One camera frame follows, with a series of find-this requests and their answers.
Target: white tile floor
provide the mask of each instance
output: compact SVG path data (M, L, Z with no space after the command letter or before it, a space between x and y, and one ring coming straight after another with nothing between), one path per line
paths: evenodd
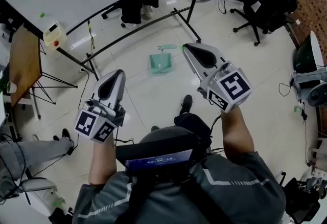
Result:
M160 6L154 9L155 17L172 11L174 7L187 7L191 0L159 0ZM218 0L198 2L195 6L191 25L202 38L202 42L221 50L225 57L241 67L249 78L254 91L241 109L245 121L253 136L256 150L261 154L274 174L281 170L288 173L287 180L300 178L305 165L305 125L300 114L293 111L296 103L294 92L287 97L278 93L280 82L288 83L292 71L292 55L295 46L285 28L273 34L262 35L262 43L254 47L254 33L251 28L233 33L232 29L245 23L245 20L229 9L242 8L238 2L226 1L227 14L218 10ZM91 20L96 50L129 32L120 26L120 10L109 14L107 20L97 16ZM211 125L219 110L211 106L196 92L199 85L197 77L191 72L179 47L171 50L173 71L153 76L149 70L149 55L156 54L161 44L194 42L195 37L178 17L171 17L144 29L114 45L96 58L102 74L115 69L126 72L126 90L122 106L126 110L124 126L119 130L119 138L131 137L138 142L151 126L170 126L180 109L180 102L186 94L193 96L192 112L198 114ZM79 27L68 36L67 50L79 59L90 52L90 40L87 24ZM41 140L52 140L53 135L61 135L67 128L73 140L74 119L80 95L87 76L79 73L79 66L57 52L47 51L42 55L42 67L46 72L62 79L74 82L78 89L49 91L57 105L37 101L41 121L35 121L28 109L16 110L17 126L25 140L37 134ZM87 83L82 101L89 97L95 83L93 75ZM51 85L44 80L43 85ZM315 110L307 107L307 148L317 137ZM213 132L213 147L222 147L221 122L218 121ZM93 143L80 137L79 146L71 156L66 156L39 176L54 181L58 193L65 198L69 206L74 206L80 186L87 183L87 174L92 156ZM32 173L48 165L33 167Z

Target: black strap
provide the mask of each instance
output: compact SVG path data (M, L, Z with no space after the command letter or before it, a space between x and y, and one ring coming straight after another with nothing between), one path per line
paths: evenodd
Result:
M204 192L193 176L176 184L180 186L181 191L194 203L209 223L217 224L218 219L220 223L232 224L225 212Z
M181 188L181 191L194 203L209 223L217 224L218 219L219 223L232 224L225 212L223 212L214 200L201 188L187 169L181 170L179 173L175 174L176 178L174 179L174 183ZM145 175L143 177L138 177L137 183L133 186L129 198L129 208L116 219L115 224L134 223L139 210L154 189L156 183L156 176Z
M155 184L155 176L145 175L143 177L138 177L137 183L133 186L129 197L129 208L116 219L115 224L134 223L140 208L152 192Z

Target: white shoe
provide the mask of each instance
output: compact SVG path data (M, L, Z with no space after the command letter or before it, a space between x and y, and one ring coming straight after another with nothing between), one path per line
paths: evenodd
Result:
M148 18L152 18L152 16L154 15L154 12L153 12L153 10L152 10L152 6L149 6L149 5L143 5L143 10L144 10L145 15L146 15Z
M134 29L137 29L139 24L134 24L134 23L125 23L122 21L122 24L124 24L124 27L123 28L128 28L130 30L134 30Z

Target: black office chair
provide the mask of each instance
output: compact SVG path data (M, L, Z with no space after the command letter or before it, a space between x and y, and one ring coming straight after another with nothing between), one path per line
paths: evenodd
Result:
M304 192L303 187L301 187L303 184L305 183L293 178L283 187L286 197L285 211L296 224L311 221L320 208L318 191L311 189L310 193Z
M238 32L240 29L247 26L252 26L257 41L255 46L260 44L259 34L257 27L263 29L263 34L271 33L276 29L284 26L286 23L293 23L290 17L286 16L286 13L292 13L297 8L296 0L243 0L244 1L244 13L231 9L231 13L237 12L248 23L234 28L234 32Z

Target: wooden board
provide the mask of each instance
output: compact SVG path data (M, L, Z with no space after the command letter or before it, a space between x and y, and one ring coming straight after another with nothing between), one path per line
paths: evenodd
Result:
M9 79L17 85L11 94L12 107L41 76L39 39L22 26L14 34L10 50Z

